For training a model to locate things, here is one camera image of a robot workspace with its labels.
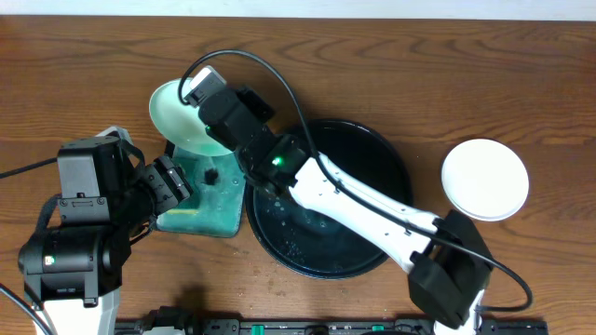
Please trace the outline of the green yellow sponge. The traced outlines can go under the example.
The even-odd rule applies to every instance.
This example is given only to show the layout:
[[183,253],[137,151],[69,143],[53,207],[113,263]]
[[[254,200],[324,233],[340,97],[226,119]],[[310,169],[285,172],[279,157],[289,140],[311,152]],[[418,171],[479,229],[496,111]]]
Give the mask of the green yellow sponge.
[[186,216],[194,216],[199,213],[199,210],[196,208],[174,208],[168,210],[165,214],[168,215],[186,215]]

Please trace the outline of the mint green plate with stain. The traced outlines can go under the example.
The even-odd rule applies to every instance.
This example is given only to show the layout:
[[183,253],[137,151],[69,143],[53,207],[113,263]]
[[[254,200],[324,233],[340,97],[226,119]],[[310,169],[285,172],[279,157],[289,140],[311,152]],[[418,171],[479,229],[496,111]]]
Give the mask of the mint green plate with stain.
[[149,114],[157,131],[176,147],[192,154],[222,156],[231,151],[206,133],[198,109],[178,99],[180,79],[158,87],[149,100]]

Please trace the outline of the white plate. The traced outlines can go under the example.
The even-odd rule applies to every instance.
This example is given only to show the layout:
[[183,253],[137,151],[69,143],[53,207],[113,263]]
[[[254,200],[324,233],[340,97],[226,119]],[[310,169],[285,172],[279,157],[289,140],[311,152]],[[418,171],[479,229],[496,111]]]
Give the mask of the white plate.
[[444,158],[440,179],[456,209],[479,221],[502,221],[525,204],[529,174],[505,144],[473,139],[456,145]]

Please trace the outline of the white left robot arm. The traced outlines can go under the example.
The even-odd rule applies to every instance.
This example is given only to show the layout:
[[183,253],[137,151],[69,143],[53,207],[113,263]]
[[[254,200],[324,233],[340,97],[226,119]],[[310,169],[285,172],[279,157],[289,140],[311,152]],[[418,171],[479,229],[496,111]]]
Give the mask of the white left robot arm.
[[56,161],[61,193],[19,253],[25,295],[42,333],[112,334],[132,246],[192,187],[169,156],[146,163],[116,136],[67,142]]

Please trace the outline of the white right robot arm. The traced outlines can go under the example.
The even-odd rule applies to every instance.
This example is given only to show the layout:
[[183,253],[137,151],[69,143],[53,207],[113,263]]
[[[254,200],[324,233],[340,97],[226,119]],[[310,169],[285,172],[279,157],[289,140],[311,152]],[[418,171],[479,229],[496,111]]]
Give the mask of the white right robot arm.
[[274,134],[266,124],[273,110],[249,88],[196,88],[186,99],[208,135],[235,154],[252,187],[287,195],[380,248],[407,274],[410,298],[434,319],[436,333],[478,331],[493,267],[470,219],[404,205],[314,152],[310,139]]

